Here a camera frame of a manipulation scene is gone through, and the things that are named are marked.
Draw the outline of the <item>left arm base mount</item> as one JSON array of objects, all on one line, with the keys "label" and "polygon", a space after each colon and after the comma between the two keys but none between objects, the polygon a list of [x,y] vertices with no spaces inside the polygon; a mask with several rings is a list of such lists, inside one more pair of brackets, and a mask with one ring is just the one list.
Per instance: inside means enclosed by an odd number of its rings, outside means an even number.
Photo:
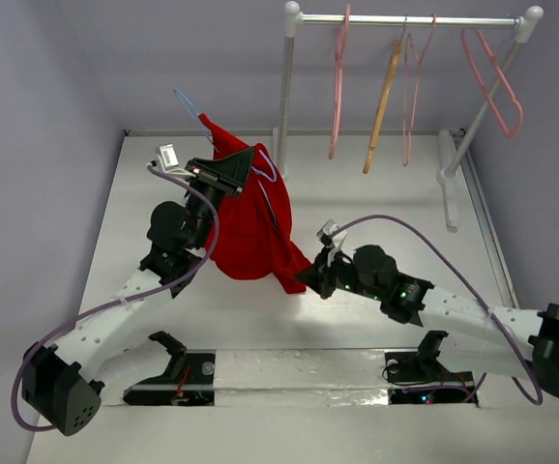
[{"label": "left arm base mount", "polygon": [[160,375],[127,389],[124,403],[129,406],[213,406],[216,351],[189,351],[164,331],[152,333],[149,339],[162,347],[169,360]]}]

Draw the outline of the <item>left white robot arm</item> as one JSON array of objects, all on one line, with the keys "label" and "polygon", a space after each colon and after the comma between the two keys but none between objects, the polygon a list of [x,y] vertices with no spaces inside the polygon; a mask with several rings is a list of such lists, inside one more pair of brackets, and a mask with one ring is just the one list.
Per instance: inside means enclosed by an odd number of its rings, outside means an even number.
[{"label": "left white robot arm", "polygon": [[168,170],[166,156],[148,171],[185,189],[184,203],[163,201],[150,215],[150,250],[110,301],[76,316],[35,342],[15,376],[11,406],[24,400],[56,430],[73,436],[88,425],[100,406],[121,401],[140,381],[181,379],[186,347],[164,331],[132,333],[154,311],[165,307],[210,259],[221,232],[222,201],[245,189],[255,151],[242,149],[222,159],[190,159]]}]

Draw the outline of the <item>red t shirt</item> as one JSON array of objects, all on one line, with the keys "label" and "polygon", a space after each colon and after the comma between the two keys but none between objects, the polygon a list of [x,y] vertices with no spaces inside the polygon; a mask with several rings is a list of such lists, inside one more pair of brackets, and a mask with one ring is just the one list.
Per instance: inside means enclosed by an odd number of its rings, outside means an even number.
[{"label": "red t shirt", "polygon": [[[262,149],[269,154],[266,146],[256,143],[251,147],[255,150],[251,167],[267,171],[266,162],[257,152]],[[278,173],[274,184],[264,178],[261,182],[273,204],[279,228],[273,226],[256,175],[250,171],[243,192],[221,202],[220,234],[211,259],[233,279],[256,280],[272,275],[286,294],[302,294],[306,285],[297,281],[295,275],[310,266],[310,261],[292,241],[290,197],[279,170]]]}]

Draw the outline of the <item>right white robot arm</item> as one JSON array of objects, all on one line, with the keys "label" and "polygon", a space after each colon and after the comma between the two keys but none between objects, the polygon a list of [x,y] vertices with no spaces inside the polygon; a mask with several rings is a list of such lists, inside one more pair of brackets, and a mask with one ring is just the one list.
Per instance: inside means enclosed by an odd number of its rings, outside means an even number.
[{"label": "right white robot arm", "polygon": [[425,378],[473,371],[534,379],[559,398],[559,304],[544,310],[483,308],[399,271],[377,245],[360,246],[351,256],[324,247],[296,278],[323,299],[337,290],[350,292],[378,301],[381,312],[400,324],[425,329],[415,356]]}]

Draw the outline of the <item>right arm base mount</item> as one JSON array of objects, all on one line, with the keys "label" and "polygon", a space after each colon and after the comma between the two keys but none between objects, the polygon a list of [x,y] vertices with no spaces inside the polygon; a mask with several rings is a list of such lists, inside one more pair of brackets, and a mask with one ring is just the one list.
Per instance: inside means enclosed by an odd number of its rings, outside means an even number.
[{"label": "right arm base mount", "polygon": [[452,372],[439,361],[444,331],[429,331],[412,351],[385,354],[381,376],[390,405],[478,404],[471,372]]}]

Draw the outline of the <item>blue wire hanger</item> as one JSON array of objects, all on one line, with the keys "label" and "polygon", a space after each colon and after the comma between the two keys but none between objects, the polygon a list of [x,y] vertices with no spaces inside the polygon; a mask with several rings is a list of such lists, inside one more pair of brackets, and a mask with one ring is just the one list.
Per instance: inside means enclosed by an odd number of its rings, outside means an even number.
[{"label": "blue wire hanger", "polygon": [[[193,103],[182,91],[180,91],[177,88],[174,88],[173,93],[174,96],[178,99],[179,103],[186,109],[191,119],[195,120],[199,124],[201,132],[204,134],[204,136],[209,141],[209,143],[213,146],[214,153],[217,154],[219,152],[219,148],[213,139],[211,131],[206,126],[204,126],[199,120],[201,113],[196,109]],[[266,153],[262,149],[258,149],[257,152],[259,153],[259,156],[262,157],[262,159],[266,162],[268,166],[268,170],[265,171],[263,169],[258,169],[255,166],[253,166],[250,170],[253,171],[256,175],[256,181],[258,183],[259,190],[264,196],[265,202],[267,204],[267,208],[269,211],[272,224],[276,229],[278,229],[279,222],[278,222],[277,215],[275,213],[269,194],[265,189],[265,186],[262,184],[261,179],[264,178],[269,183],[274,184],[278,180],[279,173],[268,153]]]}]

